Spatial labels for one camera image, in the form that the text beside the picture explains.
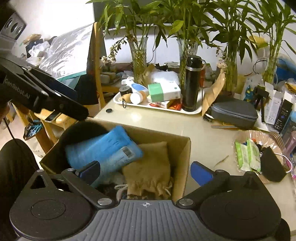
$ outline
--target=black bottle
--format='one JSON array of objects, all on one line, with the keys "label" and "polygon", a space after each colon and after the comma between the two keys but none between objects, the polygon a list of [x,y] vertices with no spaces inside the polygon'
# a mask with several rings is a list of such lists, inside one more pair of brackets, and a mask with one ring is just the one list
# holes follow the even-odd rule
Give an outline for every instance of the black bottle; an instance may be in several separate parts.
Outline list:
[{"label": "black bottle", "polygon": [[196,55],[190,55],[186,62],[186,75],[182,109],[188,112],[195,111],[198,92],[200,90],[200,77],[205,68],[205,61]]}]

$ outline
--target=bamboo plant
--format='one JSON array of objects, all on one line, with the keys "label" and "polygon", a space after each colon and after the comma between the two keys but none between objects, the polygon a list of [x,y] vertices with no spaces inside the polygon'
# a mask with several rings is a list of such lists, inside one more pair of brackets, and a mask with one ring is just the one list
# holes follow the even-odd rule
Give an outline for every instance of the bamboo plant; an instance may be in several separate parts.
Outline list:
[{"label": "bamboo plant", "polygon": [[[206,0],[203,3],[192,0],[163,0],[161,10],[164,14],[165,21],[173,23],[169,29],[168,37],[177,38],[180,51],[180,84],[184,84],[185,66],[189,54],[196,54],[203,43],[216,47],[210,40],[205,27],[212,24],[212,20],[205,14],[209,9],[214,9],[214,5]],[[159,25],[158,39],[166,35],[163,24]]]},{"label": "bamboo plant", "polygon": [[253,33],[249,26],[253,25],[253,20],[250,19],[248,13],[252,13],[253,18],[256,18],[258,10],[250,0],[215,0],[213,3],[216,5],[216,9],[222,10],[224,16],[217,10],[208,10],[219,22],[219,24],[213,23],[210,31],[219,31],[213,41],[227,43],[223,52],[223,59],[227,65],[224,90],[234,93],[237,85],[237,53],[242,63],[246,51],[251,59],[251,48],[256,52],[256,46],[247,36]]},{"label": "bamboo plant", "polygon": [[110,49],[112,57],[121,49],[121,44],[125,43],[125,39],[129,42],[132,58],[133,72],[135,82],[144,84],[140,75],[147,67],[146,62],[146,44],[148,33],[153,24],[158,25],[161,22],[161,13],[158,5],[161,1],[154,1],[145,6],[140,7],[136,0],[130,0],[130,5],[123,4],[122,0],[91,0],[87,3],[106,2],[104,12],[99,20],[102,27],[105,28],[105,34],[110,34],[109,28],[111,22],[114,21],[116,28],[115,35],[119,33],[121,28],[125,29],[125,35],[117,41]]},{"label": "bamboo plant", "polygon": [[259,34],[265,33],[270,38],[270,56],[268,58],[267,68],[263,74],[263,80],[273,84],[277,57],[282,42],[285,42],[288,48],[296,54],[291,45],[286,40],[283,40],[285,29],[296,35],[294,30],[287,27],[290,23],[296,23],[296,17],[291,14],[291,8],[287,4],[282,6],[278,0],[268,2],[261,0],[259,2],[259,8],[259,22],[254,24],[256,32]]}]

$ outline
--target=brown drawstring bag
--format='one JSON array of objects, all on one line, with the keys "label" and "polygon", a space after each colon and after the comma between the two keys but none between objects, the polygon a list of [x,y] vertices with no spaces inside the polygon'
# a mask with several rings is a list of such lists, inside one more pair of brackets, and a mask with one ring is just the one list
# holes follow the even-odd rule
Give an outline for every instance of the brown drawstring bag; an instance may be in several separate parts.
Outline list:
[{"label": "brown drawstring bag", "polygon": [[139,145],[143,157],[122,171],[128,185],[128,196],[142,196],[146,190],[155,194],[155,199],[168,199],[172,187],[167,142]]}]

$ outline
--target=white tray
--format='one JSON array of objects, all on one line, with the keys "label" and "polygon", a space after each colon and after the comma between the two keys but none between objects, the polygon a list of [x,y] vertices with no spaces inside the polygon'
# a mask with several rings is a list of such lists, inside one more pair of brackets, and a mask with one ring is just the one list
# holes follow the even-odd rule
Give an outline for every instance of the white tray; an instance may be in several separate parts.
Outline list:
[{"label": "white tray", "polygon": [[[204,95],[204,91],[201,88],[200,91],[198,92],[198,96],[197,96],[197,105],[196,105],[197,109],[196,109],[196,111],[192,111],[192,112],[188,112],[183,109],[171,110],[171,109],[165,109],[165,108],[161,108],[161,107],[153,107],[153,106],[149,105],[147,100],[143,101],[141,104],[127,103],[126,105],[145,107],[145,108],[156,109],[156,110],[164,110],[164,111],[176,112],[176,113],[181,113],[181,114],[186,114],[186,115],[196,115],[202,111],[202,97],[203,97],[203,95]],[[114,103],[122,105],[122,101],[119,100],[120,97],[121,97],[120,92],[118,92],[113,98]]]}]

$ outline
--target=black pants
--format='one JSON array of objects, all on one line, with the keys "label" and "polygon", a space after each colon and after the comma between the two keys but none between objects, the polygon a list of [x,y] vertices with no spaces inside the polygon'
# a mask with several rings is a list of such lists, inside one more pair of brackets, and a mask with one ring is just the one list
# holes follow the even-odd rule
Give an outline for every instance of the black pants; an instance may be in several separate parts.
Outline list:
[{"label": "black pants", "polygon": [[38,169],[32,151],[22,140],[10,140],[1,149],[0,240],[16,239],[9,220],[9,211],[30,177]]}]

